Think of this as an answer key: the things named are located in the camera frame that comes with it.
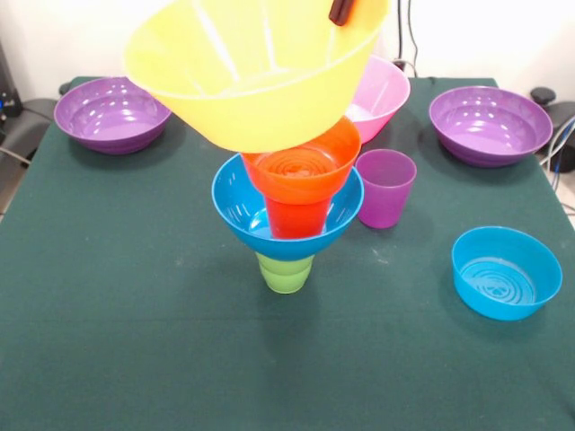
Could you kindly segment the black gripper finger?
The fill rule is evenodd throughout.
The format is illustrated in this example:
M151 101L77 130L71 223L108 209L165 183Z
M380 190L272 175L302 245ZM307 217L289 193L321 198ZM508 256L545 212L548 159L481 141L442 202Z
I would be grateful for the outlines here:
M355 0L333 0L329 12L330 21L337 26L344 26L351 15Z

